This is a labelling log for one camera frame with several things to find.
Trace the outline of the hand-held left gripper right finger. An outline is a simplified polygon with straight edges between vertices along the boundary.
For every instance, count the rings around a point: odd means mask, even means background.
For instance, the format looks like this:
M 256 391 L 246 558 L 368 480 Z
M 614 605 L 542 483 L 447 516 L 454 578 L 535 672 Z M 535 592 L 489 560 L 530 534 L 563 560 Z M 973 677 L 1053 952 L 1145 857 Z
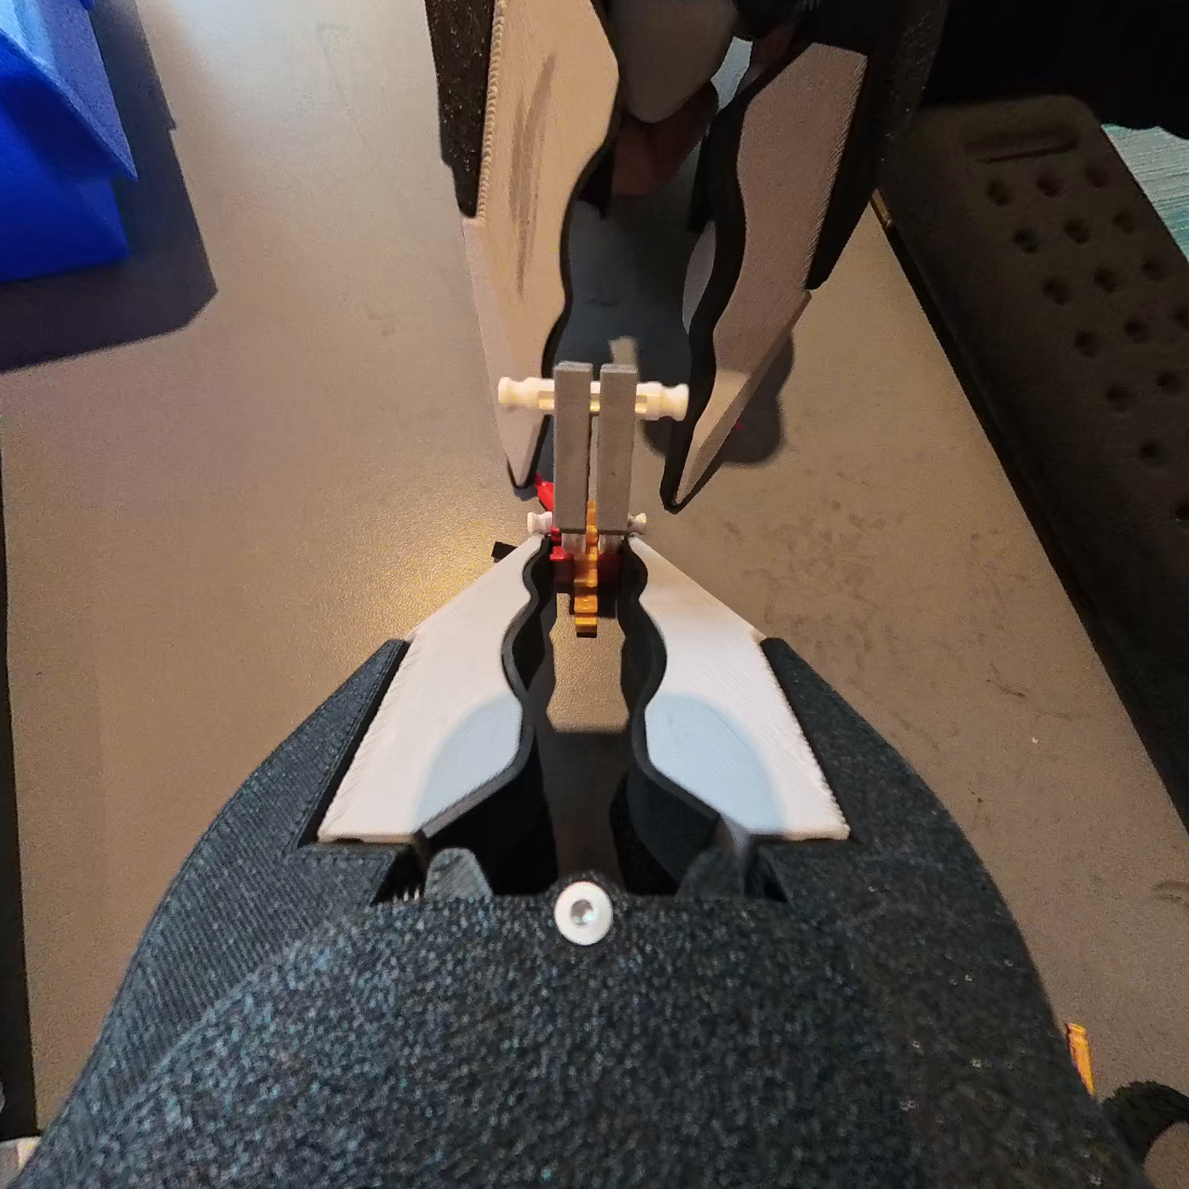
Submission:
M 620 686 L 627 823 L 648 873 L 685 875 L 719 844 L 845 841 L 835 795 L 762 635 L 642 541 L 622 551 Z

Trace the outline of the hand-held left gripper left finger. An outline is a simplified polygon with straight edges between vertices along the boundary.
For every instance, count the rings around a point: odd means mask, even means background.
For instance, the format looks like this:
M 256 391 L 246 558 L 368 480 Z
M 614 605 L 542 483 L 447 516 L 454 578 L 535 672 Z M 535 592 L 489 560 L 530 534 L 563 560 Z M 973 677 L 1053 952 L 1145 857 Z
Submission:
M 525 772 L 549 558 L 526 540 L 413 630 L 319 843 L 430 839 Z

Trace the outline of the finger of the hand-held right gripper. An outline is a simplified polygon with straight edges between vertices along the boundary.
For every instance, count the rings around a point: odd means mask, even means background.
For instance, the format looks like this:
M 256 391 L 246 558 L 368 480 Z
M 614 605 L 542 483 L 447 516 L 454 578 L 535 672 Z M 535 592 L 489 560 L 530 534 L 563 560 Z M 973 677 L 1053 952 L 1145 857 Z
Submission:
M 471 295 L 513 486 L 530 483 L 545 415 L 505 408 L 499 380 L 546 379 L 566 312 L 570 209 L 612 122 L 614 50 L 590 2 L 498 2 L 485 78 L 477 213 L 462 219 Z
M 704 228 L 687 261 L 687 411 L 673 427 L 661 500 L 679 512 L 809 301 L 852 118 L 867 71 L 853 50 L 799 40 L 743 83 L 703 142 Z

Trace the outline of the small toy building assembly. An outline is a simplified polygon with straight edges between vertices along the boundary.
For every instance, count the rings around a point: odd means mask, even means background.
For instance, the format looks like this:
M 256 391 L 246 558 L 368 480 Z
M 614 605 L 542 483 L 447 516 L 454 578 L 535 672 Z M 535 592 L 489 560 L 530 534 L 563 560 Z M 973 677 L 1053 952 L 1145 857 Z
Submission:
M 502 377 L 495 393 L 499 408 L 553 424 L 554 476 L 535 480 L 542 512 L 528 514 L 528 531 L 549 546 L 574 635 L 594 638 L 600 599 L 617 587 L 625 544 L 646 527 L 645 516 L 629 513 L 634 427 L 680 421 L 689 388 L 641 383 L 628 364 L 607 364 L 594 377 L 590 364 L 563 363 L 550 379 Z

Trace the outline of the blue plastic bin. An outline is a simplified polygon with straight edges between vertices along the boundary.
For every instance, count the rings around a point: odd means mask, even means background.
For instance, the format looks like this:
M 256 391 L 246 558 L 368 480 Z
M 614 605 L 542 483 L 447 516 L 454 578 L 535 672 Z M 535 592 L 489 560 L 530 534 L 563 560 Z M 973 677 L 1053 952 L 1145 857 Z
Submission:
M 137 179 L 93 3 L 1 3 L 1 281 L 127 257 L 113 183 Z

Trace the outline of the person's right hand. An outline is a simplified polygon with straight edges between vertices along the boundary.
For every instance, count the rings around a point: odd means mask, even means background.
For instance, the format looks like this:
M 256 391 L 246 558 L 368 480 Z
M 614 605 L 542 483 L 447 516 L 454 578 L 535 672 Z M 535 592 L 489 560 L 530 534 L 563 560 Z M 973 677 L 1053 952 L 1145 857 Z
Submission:
M 702 142 L 717 111 L 717 91 L 704 83 L 673 114 L 655 124 L 625 112 L 614 142 L 612 199 L 645 197 L 669 183 Z

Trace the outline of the black perforated pad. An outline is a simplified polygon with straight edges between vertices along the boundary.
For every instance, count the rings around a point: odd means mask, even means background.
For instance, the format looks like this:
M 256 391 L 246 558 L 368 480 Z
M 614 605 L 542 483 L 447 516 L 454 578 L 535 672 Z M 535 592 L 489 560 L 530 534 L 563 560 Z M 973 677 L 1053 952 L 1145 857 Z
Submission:
M 1184 255 L 1070 98 L 920 111 L 881 195 L 1119 697 L 1186 785 Z

